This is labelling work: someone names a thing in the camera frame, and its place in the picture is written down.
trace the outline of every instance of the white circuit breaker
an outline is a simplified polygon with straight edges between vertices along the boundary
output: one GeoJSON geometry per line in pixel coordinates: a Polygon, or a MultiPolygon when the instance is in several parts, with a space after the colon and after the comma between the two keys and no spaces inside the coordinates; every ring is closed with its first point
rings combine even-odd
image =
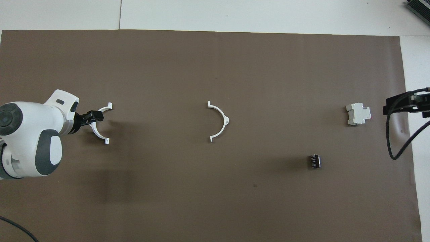
{"type": "Polygon", "coordinates": [[[363,107],[363,104],[361,102],[348,105],[347,111],[349,115],[349,125],[364,124],[366,123],[366,119],[372,118],[370,115],[370,108],[363,107]]]}

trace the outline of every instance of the black capacitor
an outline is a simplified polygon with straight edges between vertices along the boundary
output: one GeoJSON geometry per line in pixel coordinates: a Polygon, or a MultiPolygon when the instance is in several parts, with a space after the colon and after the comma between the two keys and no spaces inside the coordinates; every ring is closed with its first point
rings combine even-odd
{"type": "Polygon", "coordinates": [[[310,165],[312,168],[321,168],[321,158],[319,155],[311,155],[310,156],[310,165]]]}

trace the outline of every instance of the table surface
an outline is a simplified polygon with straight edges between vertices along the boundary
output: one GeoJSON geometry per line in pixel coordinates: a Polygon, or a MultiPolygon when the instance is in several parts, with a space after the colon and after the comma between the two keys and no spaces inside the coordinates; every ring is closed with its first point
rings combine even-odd
{"type": "MultiPolygon", "coordinates": [[[[109,145],[83,127],[53,174],[0,187],[0,213],[42,241],[419,240],[412,149],[393,163],[382,109],[357,127],[345,109],[404,92],[399,37],[9,31],[0,66],[19,90],[2,102],[59,88],[79,113],[114,104],[98,125],[109,145]],[[230,118],[212,143],[221,117],[207,100],[230,118]]],[[[392,124],[400,147],[407,114],[392,124]]]]}
{"type": "MultiPolygon", "coordinates": [[[[138,1],[0,0],[0,30],[172,29],[401,36],[408,90],[429,86],[430,27],[402,1],[138,1]]],[[[409,117],[411,132],[423,120],[409,117]]],[[[430,241],[428,130],[412,143],[423,241],[430,241]]]]}

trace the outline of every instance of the grey joint cover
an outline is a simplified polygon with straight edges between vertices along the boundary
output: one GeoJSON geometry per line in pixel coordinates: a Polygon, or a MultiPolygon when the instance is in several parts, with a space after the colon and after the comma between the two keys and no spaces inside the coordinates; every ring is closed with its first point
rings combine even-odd
{"type": "Polygon", "coordinates": [[[3,167],[3,161],[2,161],[3,149],[4,147],[6,147],[6,145],[7,144],[4,141],[0,141],[0,177],[5,180],[21,179],[22,177],[16,178],[16,177],[10,176],[3,167]]]}
{"type": "Polygon", "coordinates": [[[18,105],[7,103],[0,106],[0,135],[10,135],[22,123],[22,111],[18,105]]]}
{"type": "Polygon", "coordinates": [[[53,136],[59,136],[58,132],[44,130],[40,133],[39,142],[37,143],[34,161],[37,171],[44,176],[51,174],[60,164],[60,162],[58,164],[51,163],[51,138],[53,136]]]}

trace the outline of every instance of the black mount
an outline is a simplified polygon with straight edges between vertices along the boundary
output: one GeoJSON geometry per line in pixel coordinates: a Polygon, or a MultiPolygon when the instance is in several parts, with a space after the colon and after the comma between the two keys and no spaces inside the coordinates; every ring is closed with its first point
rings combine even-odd
{"type": "Polygon", "coordinates": [[[94,122],[103,121],[103,113],[101,111],[91,110],[88,113],[80,115],[75,112],[75,117],[73,119],[73,127],[69,134],[76,133],[81,126],[89,125],[94,122]]]}
{"type": "MultiPolygon", "coordinates": [[[[393,102],[403,94],[406,93],[387,98],[387,105],[383,107],[384,115],[387,115],[388,109],[393,105],[393,102]]],[[[393,113],[395,112],[422,112],[423,118],[430,117],[430,93],[421,95],[416,95],[415,93],[412,93],[411,95],[402,99],[394,107],[393,113]]]]}

